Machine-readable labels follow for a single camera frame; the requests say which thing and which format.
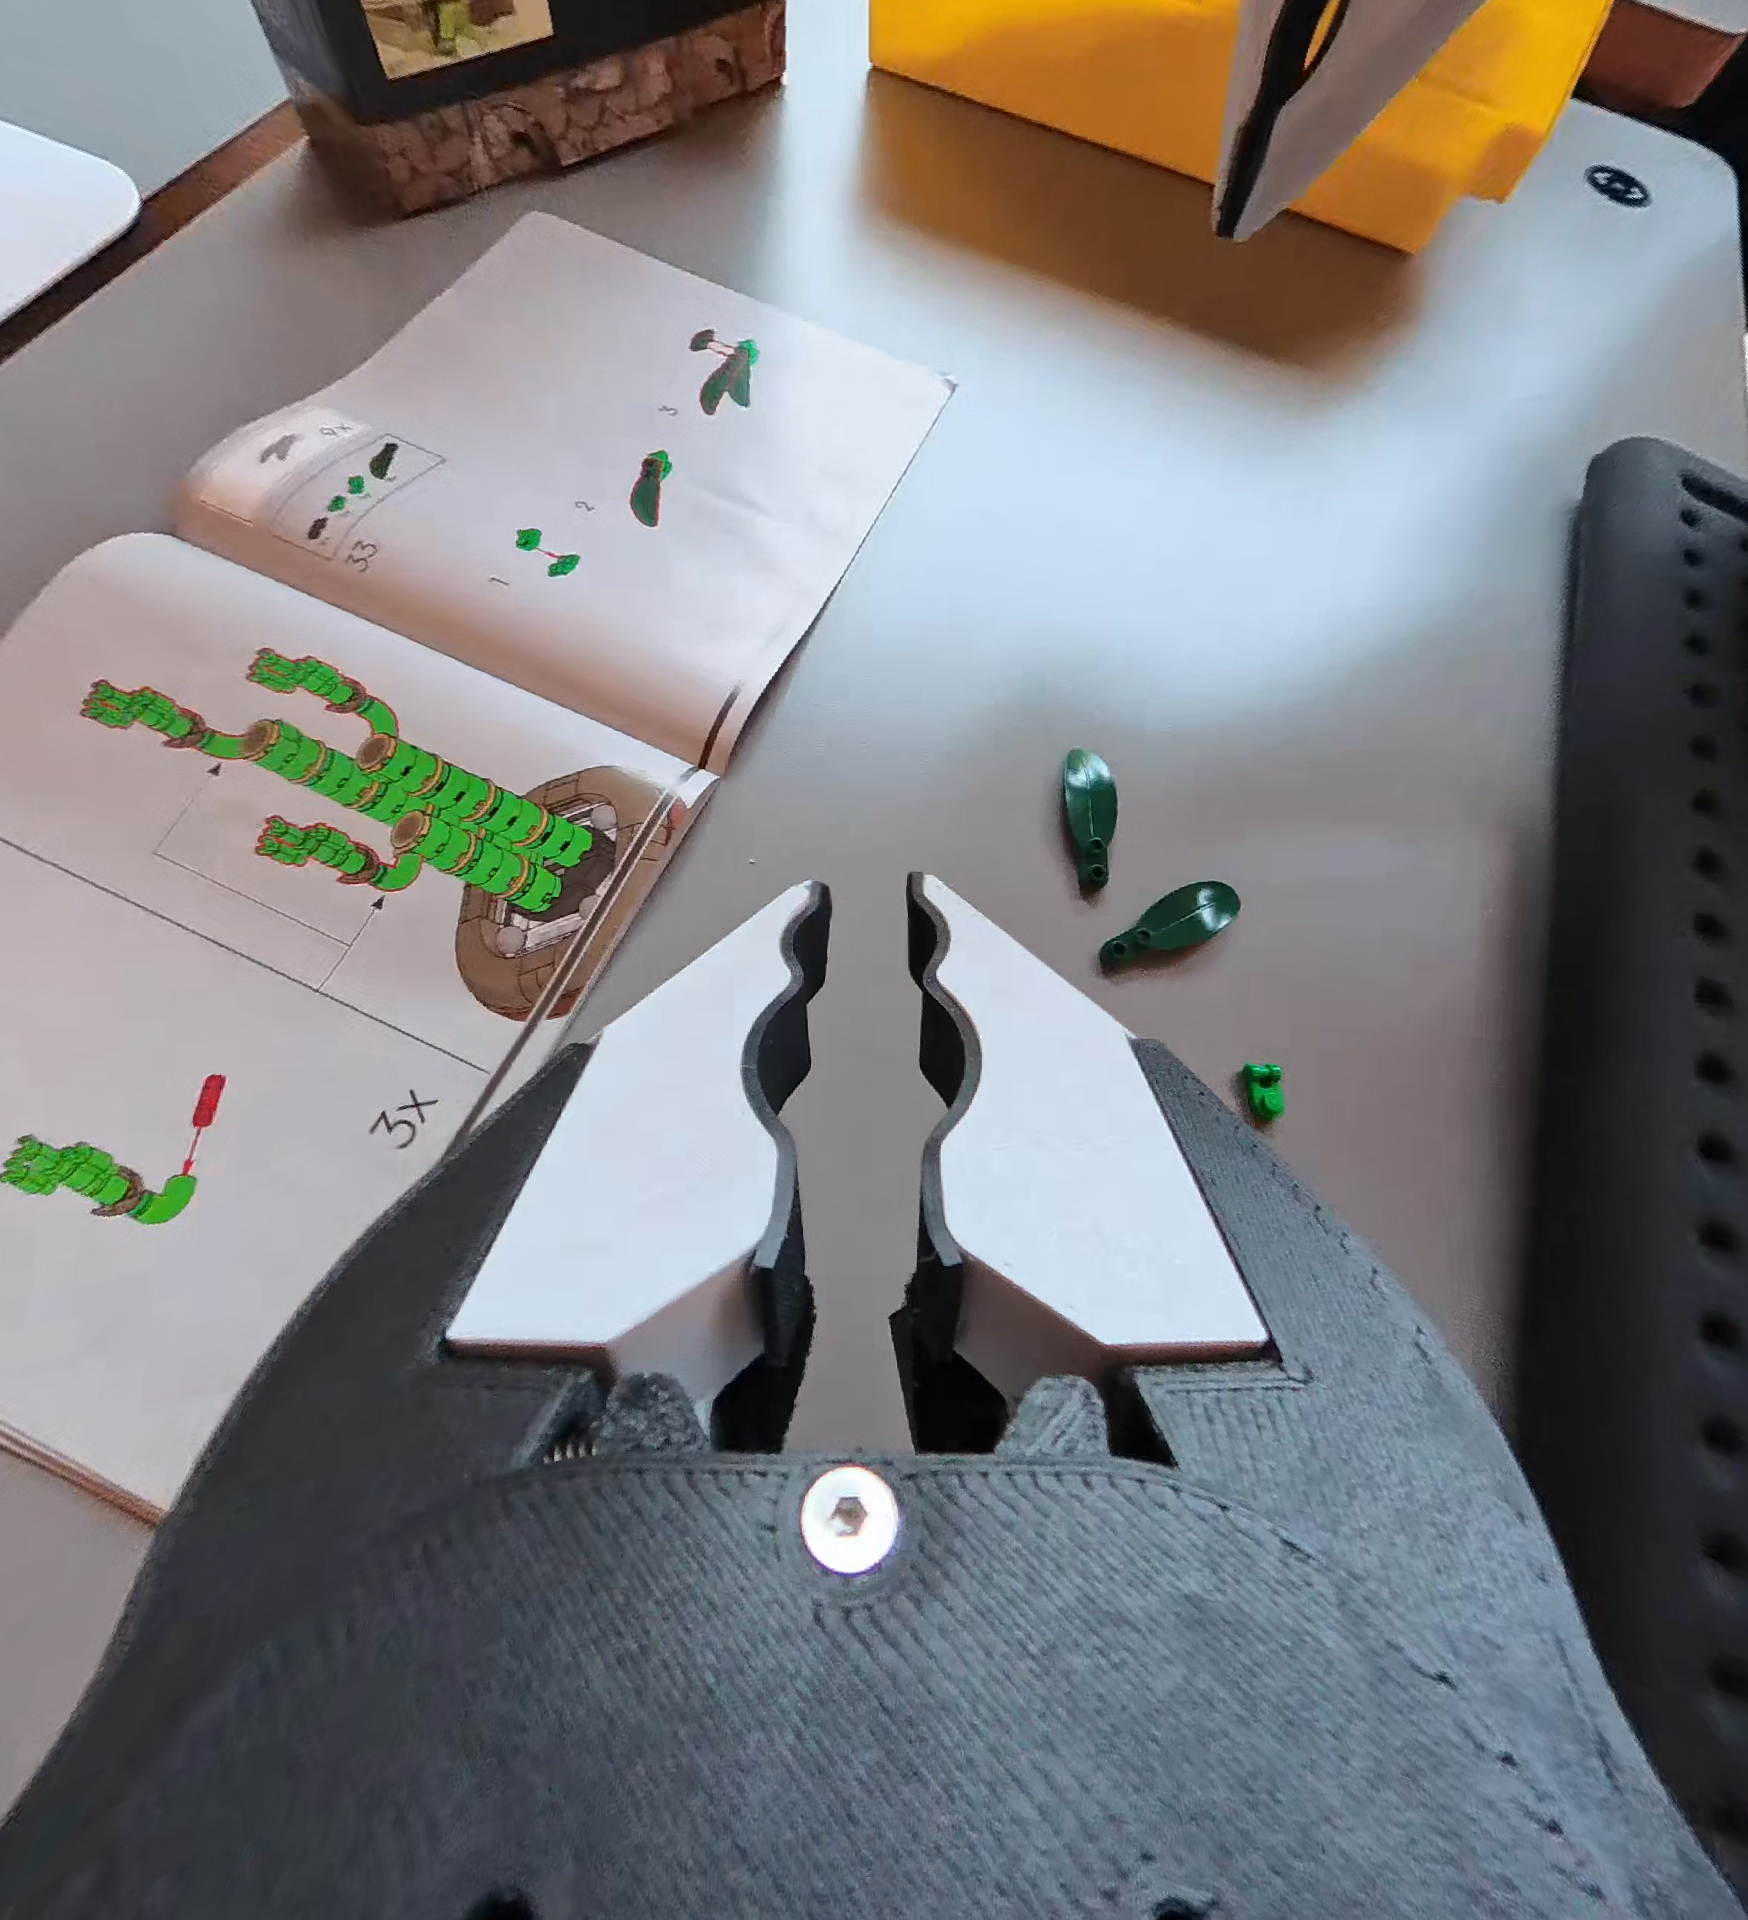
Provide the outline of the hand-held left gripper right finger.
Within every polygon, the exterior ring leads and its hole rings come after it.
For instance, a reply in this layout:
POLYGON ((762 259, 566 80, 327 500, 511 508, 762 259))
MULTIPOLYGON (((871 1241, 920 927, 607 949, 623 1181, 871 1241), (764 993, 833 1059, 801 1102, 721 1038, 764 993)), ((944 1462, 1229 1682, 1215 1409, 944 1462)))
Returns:
POLYGON ((993 1450, 1077 1375, 1259 1364, 1266 1320, 1112 1013, 944 881, 906 881, 918 1063, 944 1112, 920 1164, 894 1357, 918 1450, 993 1450))

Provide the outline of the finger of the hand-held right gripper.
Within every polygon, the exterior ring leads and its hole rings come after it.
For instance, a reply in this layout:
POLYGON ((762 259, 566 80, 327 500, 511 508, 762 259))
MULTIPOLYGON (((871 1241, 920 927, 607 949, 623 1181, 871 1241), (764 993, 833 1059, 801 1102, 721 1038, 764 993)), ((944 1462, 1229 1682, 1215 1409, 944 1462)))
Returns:
POLYGON ((1475 1, 1324 1, 1310 76, 1279 117, 1241 237, 1301 200, 1475 12, 1475 1))
POLYGON ((1248 227, 1281 112, 1310 76, 1324 1, 1241 1, 1222 112, 1215 227, 1248 227))

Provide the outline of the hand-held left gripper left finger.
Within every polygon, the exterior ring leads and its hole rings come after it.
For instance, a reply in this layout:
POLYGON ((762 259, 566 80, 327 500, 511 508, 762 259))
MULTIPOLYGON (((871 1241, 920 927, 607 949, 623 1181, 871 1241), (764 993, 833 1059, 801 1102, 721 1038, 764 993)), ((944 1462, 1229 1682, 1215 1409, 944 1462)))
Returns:
POLYGON ((830 889, 803 881, 584 1048, 447 1324, 456 1353, 664 1373, 726 1450, 780 1450, 813 1343, 795 1143, 830 889))

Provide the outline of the yellow plastic parts bin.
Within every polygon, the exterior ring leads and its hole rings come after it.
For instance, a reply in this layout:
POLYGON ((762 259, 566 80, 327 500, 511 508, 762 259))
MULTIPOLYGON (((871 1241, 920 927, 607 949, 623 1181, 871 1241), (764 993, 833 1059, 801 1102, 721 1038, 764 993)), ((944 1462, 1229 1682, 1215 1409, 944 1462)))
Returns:
MULTIPOLYGON (((1217 182, 1235 1, 873 1, 886 74, 1217 182)), ((1486 1, 1288 210, 1398 254, 1505 202, 1553 135, 1606 1, 1486 1)))

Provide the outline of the dark green leaf piece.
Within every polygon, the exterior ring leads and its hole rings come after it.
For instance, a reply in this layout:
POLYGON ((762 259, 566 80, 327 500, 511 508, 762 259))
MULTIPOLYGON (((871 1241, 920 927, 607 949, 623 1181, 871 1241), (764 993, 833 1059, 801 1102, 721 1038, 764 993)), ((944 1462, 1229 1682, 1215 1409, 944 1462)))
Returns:
POLYGON ((1094 749, 1068 749, 1059 766, 1059 814, 1083 892, 1099 890, 1109 879, 1118 809, 1118 786, 1107 761, 1094 749))
POLYGON ((1220 879, 1183 882, 1152 900, 1128 927, 1107 937, 1098 953, 1101 971, 1161 961, 1219 938, 1241 915, 1238 890, 1220 879))

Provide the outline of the black bamboo set box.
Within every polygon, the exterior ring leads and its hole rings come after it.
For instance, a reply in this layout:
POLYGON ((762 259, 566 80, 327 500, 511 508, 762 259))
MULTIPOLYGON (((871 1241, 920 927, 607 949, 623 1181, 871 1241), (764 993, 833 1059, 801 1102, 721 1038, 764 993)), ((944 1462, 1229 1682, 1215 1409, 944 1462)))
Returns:
POLYGON ((781 1, 256 1, 314 152, 408 218, 778 85, 781 1))

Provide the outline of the open instruction booklet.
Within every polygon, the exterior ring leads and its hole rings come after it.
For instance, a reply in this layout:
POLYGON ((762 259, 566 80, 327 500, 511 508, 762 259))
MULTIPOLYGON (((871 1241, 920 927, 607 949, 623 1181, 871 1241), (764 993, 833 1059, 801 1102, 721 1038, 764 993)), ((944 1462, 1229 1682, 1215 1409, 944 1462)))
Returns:
POLYGON ((157 1521, 556 1050, 954 382, 549 215, 0 639, 0 1448, 157 1521))

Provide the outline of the black perforated mat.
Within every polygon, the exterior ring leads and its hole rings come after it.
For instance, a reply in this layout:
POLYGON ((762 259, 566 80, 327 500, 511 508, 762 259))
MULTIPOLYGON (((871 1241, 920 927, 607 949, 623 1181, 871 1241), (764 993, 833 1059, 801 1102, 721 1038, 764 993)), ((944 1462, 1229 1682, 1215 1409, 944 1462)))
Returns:
POLYGON ((1748 1912, 1748 478, 1613 443, 1569 570, 1517 1441, 1748 1912))

